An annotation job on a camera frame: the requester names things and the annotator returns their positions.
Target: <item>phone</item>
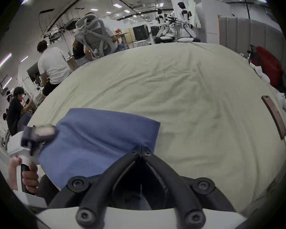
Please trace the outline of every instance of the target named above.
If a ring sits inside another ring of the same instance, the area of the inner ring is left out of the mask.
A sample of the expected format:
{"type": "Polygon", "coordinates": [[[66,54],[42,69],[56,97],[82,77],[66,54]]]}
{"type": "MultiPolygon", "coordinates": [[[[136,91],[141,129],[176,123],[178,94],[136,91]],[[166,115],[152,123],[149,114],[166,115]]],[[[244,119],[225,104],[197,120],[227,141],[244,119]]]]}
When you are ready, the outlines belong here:
{"type": "Polygon", "coordinates": [[[275,104],[269,96],[262,96],[262,100],[266,104],[269,112],[272,115],[273,120],[275,121],[281,139],[283,139],[284,136],[286,136],[286,127],[278,109],[276,108],[275,104]]]}

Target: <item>hair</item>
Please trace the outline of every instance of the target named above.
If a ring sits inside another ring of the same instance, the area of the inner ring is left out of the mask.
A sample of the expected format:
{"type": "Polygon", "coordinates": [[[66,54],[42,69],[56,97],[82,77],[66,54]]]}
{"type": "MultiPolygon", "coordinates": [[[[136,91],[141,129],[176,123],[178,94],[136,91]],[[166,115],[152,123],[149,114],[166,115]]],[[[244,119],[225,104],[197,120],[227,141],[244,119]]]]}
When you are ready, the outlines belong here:
{"type": "Polygon", "coordinates": [[[185,5],[184,5],[184,2],[179,2],[178,3],[178,6],[181,8],[181,9],[185,9],[185,5]]]}
{"type": "Polygon", "coordinates": [[[37,45],[37,51],[38,52],[43,52],[48,48],[47,46],[47,41],[43,40],[41,42],[38,43],[37,45]]]}
{"type": "Polygon", "coordinates": [[[13,98],[13,95],[8,95],[8,98],[6,99],[8,102],[10,101],[10,99],[13,98]]]}
{"type": "Polygon", "coordinates": [[[77,45],[78,45],[78,40],[75,39],[73,44],[72,44],[72,46],[75,50],[77,49],[77,45]]]}
{"type": "Polygon", "coordinates": [[[87,14],[94,14],[94,13],[93,13],[93,12],[88,12],[88,13],[85,14],[85,16],[86,16],[87,14]]]}
{"type": "Polygon", "coordinates": [[[18,86],[14,90],[14,97],[18,97],[18,95],[24,94],[24,89],[21,86],[18,86]]]}

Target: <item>beige bedsheet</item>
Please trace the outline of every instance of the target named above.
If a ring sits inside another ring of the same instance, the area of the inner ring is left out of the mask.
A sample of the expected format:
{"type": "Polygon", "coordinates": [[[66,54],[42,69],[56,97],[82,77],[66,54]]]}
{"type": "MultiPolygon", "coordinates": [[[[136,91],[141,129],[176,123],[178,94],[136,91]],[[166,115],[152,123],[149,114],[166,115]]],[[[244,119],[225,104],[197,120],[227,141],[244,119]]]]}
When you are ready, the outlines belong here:
{"type": "Polygon", "coordinates": [[[270,86],[245,58],[221,45],[167,43],[118,52],[77,69],[40,105],[29,125],[56,124],[70,108],[161,122],[155,154],[179,175],[208,177],[242,212],[286,160],[267,107],[270,86]]]}

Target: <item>red bag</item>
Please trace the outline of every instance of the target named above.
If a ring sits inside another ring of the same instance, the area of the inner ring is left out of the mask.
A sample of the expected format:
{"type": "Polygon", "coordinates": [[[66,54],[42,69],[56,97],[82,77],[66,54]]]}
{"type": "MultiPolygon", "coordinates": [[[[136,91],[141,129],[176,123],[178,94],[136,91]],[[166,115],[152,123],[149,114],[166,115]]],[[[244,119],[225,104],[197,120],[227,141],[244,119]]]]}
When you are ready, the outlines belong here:
{"type": "Polygon", "coordinates": [[[268,50],[260,46],[256,47],[256,52],[252,58],[252,63],[255,66],[261,66],[263,73],[270,79],[271,86],[277,88],[282,76],[282,68],[276,57],[274,57],[268,50]]]}

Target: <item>hand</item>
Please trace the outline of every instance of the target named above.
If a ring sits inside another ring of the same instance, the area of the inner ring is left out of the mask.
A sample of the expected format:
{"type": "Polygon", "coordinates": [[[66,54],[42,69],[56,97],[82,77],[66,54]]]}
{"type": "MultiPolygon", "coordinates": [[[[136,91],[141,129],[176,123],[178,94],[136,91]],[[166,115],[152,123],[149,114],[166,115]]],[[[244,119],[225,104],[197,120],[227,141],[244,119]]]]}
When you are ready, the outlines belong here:
{"type": "MultiPolygon", "coordinates": [[[[17,171],[16,167],[21,165],[21,158],[14,156],[11,158],[11,161],[8,166],[8,185],[12,190],[18,191],[17,187],[17,171]]],[[[29,165],[30,171],[22,172],[22,182],[26,185],[26,188],[29,192],[33,194],[38,194],[38,189],[36,188],[39,185],[38,175],[37,175],[37,166],[34,164],[29,165]]]]}

